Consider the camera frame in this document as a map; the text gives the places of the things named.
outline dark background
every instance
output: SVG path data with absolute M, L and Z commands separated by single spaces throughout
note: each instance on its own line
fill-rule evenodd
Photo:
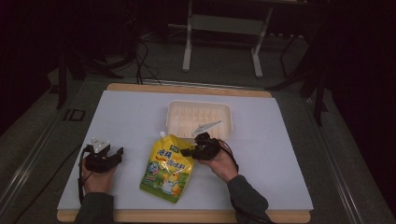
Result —
M 77 46 L 98 53 L 95 45 L 102 40 L 92 41 L 92 36 L 107 30 L 90 25 L 92 17 L 85 13 L 86 2 L 7 0 L 0 3 L 0 134 L 49 89 L 47 73 L 58 67 L 59 43 L 64 36 L 73 33 L 77 35 Z M 166 36 L 168 22 L 185 24 L 186 2 L 141 1 L 138 19 L 142 25 L 138 32 L 156 30 Z M 396 4 L 394 1 L 340 1 L 338 4 L 349 7 L 327 18 L 312 54 L 331 68 L 326 87 L 332 91 L 395 216 Z M 205 4 L 200 7 L 201 10 L 216 9 Z M 244 11 L 246 15 L 260 17 L 260 12 L 255 10 Z M 282 17 L 285 13 L 281 10 L 290 9 L 276 9 L 271 29 L 275 33 L 293 33 L 293 20 Z M 122 17 L 106 20 L 122 23 Z

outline cartoon chicken illustration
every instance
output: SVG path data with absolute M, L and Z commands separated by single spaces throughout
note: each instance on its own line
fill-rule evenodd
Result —
M 178 173 L 166 175 L 163 179 L 163 192 L 167 194 L 179 194 L 180 185 L 178 184 Z

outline hand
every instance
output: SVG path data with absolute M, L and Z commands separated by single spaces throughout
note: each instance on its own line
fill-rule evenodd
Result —
M 82 161 L 82 181 L 84 182 L 85 193 L 103 192 L 109 193 L 112 186 L 114 172 L 117 166 L 113 167 L 106 173 L 98 174 L 87 170 L 85 167 L 85 159 Z
M 228 149 L 221 141 L 220 145 L 223 148 Z M 212 169 L 212 172 L 215 173 L 220 179 L 222 179 L 225 183 L 228 183 L 231 179 L 238 175 L 238 171 L 236 170 L 235 164 L 233 163 L 233 159 L 222 149 L 219 154 L 210 161 L 200 161 L 201 164 L 205 164 Z

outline dark sleeve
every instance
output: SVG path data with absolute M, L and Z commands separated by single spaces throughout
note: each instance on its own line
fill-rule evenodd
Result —
M 235 217 L 238 223 L 262 223 L 260 221 L 254 220 L 253 218 L 249 218 L 246 215 L 243 215 L 241 212 L 238 212 L 238 208 L 263 220 L 271 220 L 265 213 L 265 210 L 268 208 L 267 200 L 262 197 L 257 190 L 251 187 L 244 176 L 238 175 L 234 177 L 227 183 L 227 187 L 228 191 L 230 191 L 234 208 L 236 207 Z
M 74 223 L 113 224 L 114 197 L 106 193 L 85 195 Z

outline person's left hand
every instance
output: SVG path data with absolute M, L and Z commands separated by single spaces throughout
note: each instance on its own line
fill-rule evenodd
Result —
M 98 174 L 87 170 L 85 159 L 82 161 L 82 181 L 84 182 L 85 194 L 91 192 L 109 193 L 112 186 L 113 175 L 117 166 L 113 167 L 106 173 Z

